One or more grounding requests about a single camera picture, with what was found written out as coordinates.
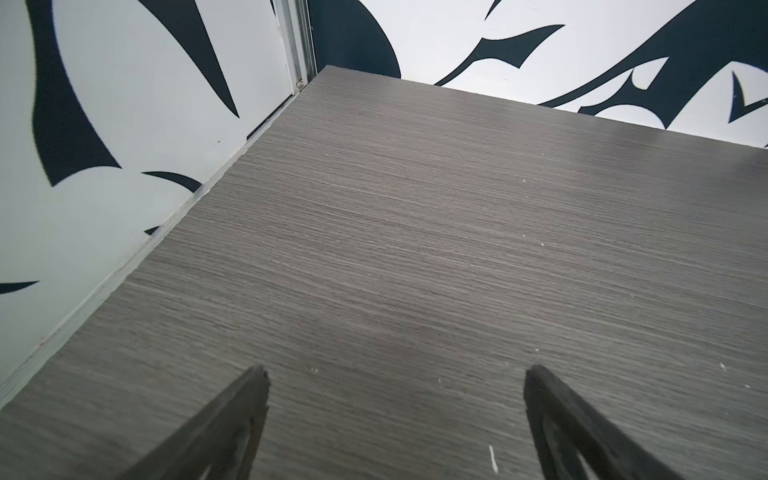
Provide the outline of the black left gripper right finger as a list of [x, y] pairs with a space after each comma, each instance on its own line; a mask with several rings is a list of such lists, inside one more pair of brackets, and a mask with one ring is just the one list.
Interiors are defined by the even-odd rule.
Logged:
[[547, 367], [535, 364], [524, 382], [526, 414], [546, 479], [679, 479]]

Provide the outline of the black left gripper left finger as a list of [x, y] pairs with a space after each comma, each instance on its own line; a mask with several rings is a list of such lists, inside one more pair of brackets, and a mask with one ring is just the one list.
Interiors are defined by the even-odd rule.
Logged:
[[270, 379], [250, 367], [122, 479], [248, 479], [267, 418]]

